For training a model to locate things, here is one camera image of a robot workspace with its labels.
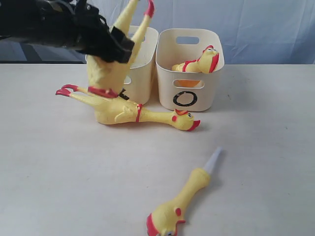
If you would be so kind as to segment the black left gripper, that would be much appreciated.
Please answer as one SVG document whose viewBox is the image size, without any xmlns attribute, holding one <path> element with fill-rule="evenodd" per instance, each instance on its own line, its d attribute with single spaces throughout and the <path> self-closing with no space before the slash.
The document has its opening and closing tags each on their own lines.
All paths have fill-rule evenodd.
<svg viewBox="0 0 315 236">
<path fill-rule="evenodd" d="M 73 22 L 78 33 L 74 50 L 105 62 L 128 63 L 135 43 L 121 29 L 109 28 L 97 7 L 75 5 Z"/>
</svg>

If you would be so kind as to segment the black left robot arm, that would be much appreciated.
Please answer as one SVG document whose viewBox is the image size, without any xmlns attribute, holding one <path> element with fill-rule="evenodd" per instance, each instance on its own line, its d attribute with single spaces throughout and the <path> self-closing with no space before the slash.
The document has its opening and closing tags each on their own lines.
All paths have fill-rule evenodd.
<svg viewBox="0 0 315 236">
<path fill-rule="evenodd" d="M 2 0 L 0 38 L 128 63 L 135 46 L 85 0 Z"/>
</svg>

